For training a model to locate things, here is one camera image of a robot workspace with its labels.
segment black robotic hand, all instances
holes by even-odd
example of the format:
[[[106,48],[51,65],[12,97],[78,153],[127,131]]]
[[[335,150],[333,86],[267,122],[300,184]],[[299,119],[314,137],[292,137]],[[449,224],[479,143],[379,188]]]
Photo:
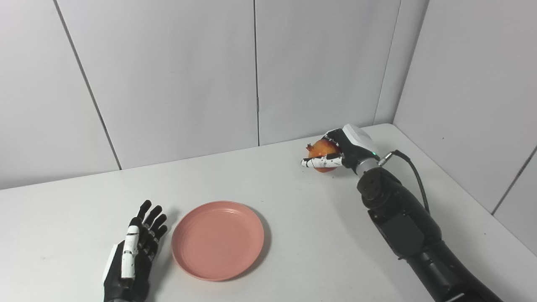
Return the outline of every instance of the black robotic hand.
[[[328,131],[323,139],[336,144],[341,153],[326,154],[325,156],[309,157],[302,160],[304,167],[334,168],[343,166],[357,173],[357,167],[372,159],[374,163],[380,159],[376,154],[373,140],[362,129],[347,124],[343,128]]]
[[[103,276],[104,302],[143,302],[147,298],[158,242],[168,230],[163,225],[166,215],[160,214],[159,205],[142,222],[150,208],[151,201],[146,200],[130,221],[125,240],[112,248]]]

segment black robotic arm segment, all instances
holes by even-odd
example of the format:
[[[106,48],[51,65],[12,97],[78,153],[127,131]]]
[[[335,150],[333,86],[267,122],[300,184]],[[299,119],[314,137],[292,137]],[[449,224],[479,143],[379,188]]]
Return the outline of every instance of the black robotic arm segment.
[[[434,301],[501,302],[450,251],[438,224],[390,172],[380,167],[366,171],[358,191],[373,224]]]

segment pink plate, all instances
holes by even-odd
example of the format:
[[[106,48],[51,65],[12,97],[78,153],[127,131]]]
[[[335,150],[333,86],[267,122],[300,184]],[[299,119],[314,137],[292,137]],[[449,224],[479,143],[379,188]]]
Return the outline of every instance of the pink plate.
[[[238,276],[259,256],[265,235],[257,215],[234,202],[193,209],[171,238],[173,258],[190,275],[208,281]]]

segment white finger segment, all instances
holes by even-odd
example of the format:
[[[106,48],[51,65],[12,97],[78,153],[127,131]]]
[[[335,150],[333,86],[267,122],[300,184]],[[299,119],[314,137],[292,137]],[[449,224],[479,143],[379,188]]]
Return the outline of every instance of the white finger segment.
[[[134,258],[138,253],[138,237],[140,229],[137,226],[129,226],[125,244],[123,245],[123,254],[121,255],[121,278],[134,278]]]
[[[341,157],[327,159],[326,156],[303,159],[301,165],[307,168],[337,168],[342,166]]]

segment cable connector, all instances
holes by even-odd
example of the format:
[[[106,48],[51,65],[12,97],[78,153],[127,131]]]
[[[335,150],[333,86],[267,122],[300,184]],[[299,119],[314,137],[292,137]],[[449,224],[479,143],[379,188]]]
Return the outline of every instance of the cable connector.
[[[385,163],[387,163],[392,155],[393,155],[393,152],[390,152],[390,153],[386,154],[383,158],[381,158],[379,160],[379,167],[382,167]]]

